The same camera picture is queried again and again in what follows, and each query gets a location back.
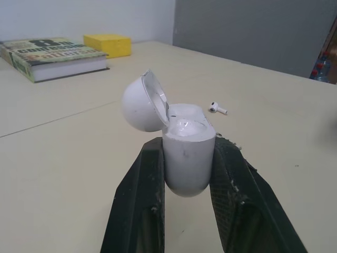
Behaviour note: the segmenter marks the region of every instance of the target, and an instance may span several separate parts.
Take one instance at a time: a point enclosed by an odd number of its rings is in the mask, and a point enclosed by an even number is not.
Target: open case lid
[[[169,125],[169,105],[165,93],[151,70],[131,83],[122,97],[126,121],[144,132],[163,130]]]

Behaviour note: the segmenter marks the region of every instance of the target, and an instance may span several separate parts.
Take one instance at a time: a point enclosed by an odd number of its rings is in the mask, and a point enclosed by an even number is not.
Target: book
[[[106,70],[106,53],[66,38],[0,44],[0,56],[32,82]]]

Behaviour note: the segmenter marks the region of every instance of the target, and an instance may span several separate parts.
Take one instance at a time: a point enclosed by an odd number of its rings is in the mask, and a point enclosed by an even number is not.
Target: yellow block
[[[84,44],[107,53],[107,58],[131,55],[131,38],[117,34],[84,35]]]

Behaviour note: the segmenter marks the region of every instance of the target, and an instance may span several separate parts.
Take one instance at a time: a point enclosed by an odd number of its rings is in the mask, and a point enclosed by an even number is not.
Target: earbud
[[[227,110],[219,107],[219,105],[216,102],[212,102],[212,104],[210,105],[209,111],[212,113],[221,112],[227,115]]]

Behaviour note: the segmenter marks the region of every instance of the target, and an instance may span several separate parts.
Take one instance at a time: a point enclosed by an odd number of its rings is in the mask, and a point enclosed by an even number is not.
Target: table surface
[[[158,42],[109,71],[33,84],[0,59],[0,252],[99,252],[115,190],[142,145],[125,87],[151,68],[170,103],[212,101],[217,132],[242,146],[309,252],[337,248],[337,87]],[[166,189],[166,252],[222,252],[209,188]]]

